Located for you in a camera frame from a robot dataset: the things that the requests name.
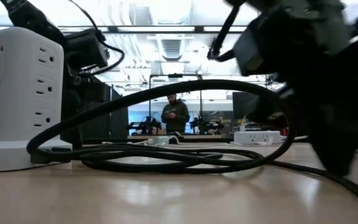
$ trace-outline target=desk surface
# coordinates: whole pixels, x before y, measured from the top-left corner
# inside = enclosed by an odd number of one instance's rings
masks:
[[[154,138],[157,137],[157,135],[154,136],[143,136],[143,135],[138,135],[138,136],[128,136],[128,139],[149,139],[149,138]],[[221,135],[200,135],[200,134],[189,134],[189,135],[183,135],[183,137],[185,139],[217,139],[217,138],[222,138]]]
[[[304,144],[281,160],[319,167]],[[351,179],[358,183],[358,156]],[[226,175],[147,175],[74,162],[0,173],[0,223],[345,224],[358,223],[358,198],[323,178],[272,166]]]

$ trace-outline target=power cord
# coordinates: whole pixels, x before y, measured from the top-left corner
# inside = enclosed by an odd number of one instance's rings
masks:
[[[61,165],[61,164],[65,164],[65,163],[67,163],[67,162],[59,162],[59,163],[46,164],[46,165],[41,165],[41,166],[26,167],[26,168],[22,168],[22,169],[0,170],[0,172],[15,172],[15,171],[23,171],[23,170],[40,169],[43,167],[56,166],[56,165]]]
[[[92,22],[92,25],[100,33],[100,42],[107,48],[119,52],[121,58],[106,68],[102,68],[89,75],[97,75],[106,72],[124,60],[124,52],[121,49],[111,47],[104,41],[102,32],[97,28],[97,25],[91,18],[91,16],[83,10],[77,3],[69,0],[75,4]],[[223,25],[222,30],[219,32],[218,38],[214,41],[213,47],[210,49],[208,58],[214,60],[227,60],[232,58],[232,52],[226,52],[219,56],[219,51],[222,46],[222,42],[228,33],[230,25],[234,22],[239,11],[239,6],[234,7],[233,11],[229,15],[228,19]],[[284,112],[287,119],[289,133],[284,143],[271,155],[262,156],[254,151],[237,150],[237,149],[164,149],[161,147],[143,146],[134,144],[107,144],[100,146],[84,147],[77,151],[71,151],[71,149],[65,148],[52,148],[52,149],[39,149],[39,147],[48,141],[49,139],[61,134],[62,132],[81,125],[87,121],[90,121],[98,116],[102,116],[106,113],[110,113],[119,110],[124,107],[132,106],[137,103],[149,101],[155,98],[172,95],[176,93],[188,92],[188,91],[200,91],[200,90],[237,90],[248,91],[255,95],[259,95],[266,100],[270,100],[273,104],[278,106],[282,112]],[[63,162],[67,160],[80,160],[82,163],[93,169],[110,170],[114,172],[153,172],[163,174],[221,174],[225,172],[235,172],[240,170],[251,169],[262,165],[274,165],[283,167],[286,169],[297,170],[300,172],[307,172],[314,175],[320,175],[326,177],[332,181],[335,181],[356,196],[358,196],[358,185],[347,180],[343,177],[338,177],[330,174],[325,170],[315,169],[311,167],[299,166],[295,164],[289,164],[286,162],[275,161],[278,157],[284,154],[291,146],[295,138],[296,122],[288,105],[280,99],[274,92],[269,91],[261,86],[253,85],[251,83],[243,83],[231,80],[197,80],[183,83],[176,83],[171,85],[165,85],[156,87],[150,90],[134,93],[112,102],[105,103],[91,110],[85,111],[73,118],[67,119],[58,123],[51,128],[38,134],[36,137],[30,140],[27,145],[27,152],[32,155],[44,156],[51,161]],[[223,154],[236,154],[238,156],[245,157],[241,161],[228,161],[223,160]],[[120,162],[110,161],[112,159],[118,159],[123,157],[149,157],[156,159],[165,159],[169,161],[175,161],[168,164],[124,164]],[[213,168],[195,168],[194,166],[200,164],[209,164]]]
[[[109,65],[105,68],[101,68],[100,70],[98,71],[95,71],[95,72],[88,72],[88,70],[90,69],[93,69],[95,67],[91,67],[91,68],[87,68],[86,70],[83,70],[83,73],[81,76],[94,76],[94,75],[100,75],[104,72],[108,72],[110,71],[111,69],[117,67],[124,59],[125,59],[125,53],[123,50],[117,48],[117,47],[113,47],[109,44],[106,43],[106,38],[104,37],[103,33],[101,32],[101,30],[98,28],[98,26],[96,25],[95,21],[92,19],[91,15],[89,15],[88,12],[86,12],[81,6],[79,6],[76,2],[74,2],[73,0],[69,0],[71,3],[73,3],[88,19],[89,21],[91,21],[92,23],[92,26],[94,27],[94,29],[97,31],[97,38],[99,40],[99,42],[101,44],[103,44],[105,47],[107,47],[108,49],[110,50],[113,50],[115,52],[118,52],[120,53],[120,58],[118,59],[117,62],[115,62],[114,64],[112,65]]]

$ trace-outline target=man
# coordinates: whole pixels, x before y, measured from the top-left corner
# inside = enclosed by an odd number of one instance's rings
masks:
[[[165,105],[162,110],[161,120],[167,124],[167,133],[185,132],[186,123],[189,122],[190,116],[186,104],[181,99],[177,100],[177,96],[167,96],[169,104]]]

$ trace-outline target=ceiling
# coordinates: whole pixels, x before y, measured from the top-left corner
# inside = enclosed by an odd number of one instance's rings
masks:
[[[72,3],[66,0],[30,0],[57,26],[90,26],[89,20]],[[99,26],[221,26],[231,8],[223,0],[75,0]],[[345,17],[350,22],[358,16],[358,0],[344,1]],[[246,26],[258,12],[243,5],[234,23]],[[0,27],[11,26],[4,6],[0,3]],[[229,34],[222,51],[229,50],[239,34]],[[123,49],[126,59],[113,72],[99,78],[113,84],[126,95],[148,88],[144,82],[150,74],[203,74],[204,78],[227,78],[255,82],[265,86],[265,76],[241,77],[236,61],[224,63],[206,59],[208,46],[216,34],[106,34],[108,42]],[[110,63],[118,55],[111,57]],[[195,79],[168,79],[156,77],[153,86]],[[231,92],[206,92],[203,97],[226,99]],[[197,99],[199,93],[185,94],[184,98]]]

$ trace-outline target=white power outlet strip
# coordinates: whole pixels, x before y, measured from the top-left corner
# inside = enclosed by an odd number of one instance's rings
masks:
[[[25,147],[60,122],[63,49],[21,27],[0,30],[0,171],[32,164]],[[57,136],[43,146],[71,147]]]
[[[237,144],[279,143],[282,137],[279,131],[236,131],[234,142]]]

